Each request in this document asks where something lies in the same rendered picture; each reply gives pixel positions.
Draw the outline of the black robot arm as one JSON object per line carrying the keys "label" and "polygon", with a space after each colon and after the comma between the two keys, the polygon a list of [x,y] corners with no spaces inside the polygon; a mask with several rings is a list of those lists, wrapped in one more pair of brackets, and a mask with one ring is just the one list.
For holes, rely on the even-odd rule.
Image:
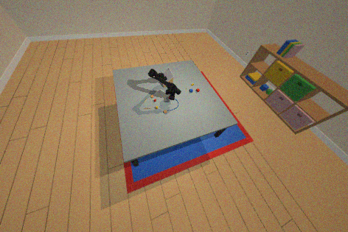
{"label": "black robot arm", "polygon": [[167,86],[168,89],[166,90],[166,95],[171,94],[170,91],[177,93],[177,95],[179,95],[181,93],[181,90],[176,88],[177,86],[175,86],[175,84],[166,81],[167,78],[166,78],[166,76],[164,76],[164,74],[162,74],[162,73],[158,74],[157,71],[155,71],[154,69],[151,69],[148,72],[148,75],[150,77],[155,78],[156,80],[162,82],[163,84],[165,84]]}

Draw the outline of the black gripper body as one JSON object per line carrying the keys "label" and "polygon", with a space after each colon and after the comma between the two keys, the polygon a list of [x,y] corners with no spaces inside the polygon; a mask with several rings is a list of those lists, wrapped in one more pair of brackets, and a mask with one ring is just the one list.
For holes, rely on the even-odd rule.
{"label": "black gripper body", "polygon": [[170,91],[170,93],[171,93],[171,96],[170,96],[170,98],[169,99],[171,99],[171,100],[174,100],[175,99],[175,92],[172,92],[172,91]]}

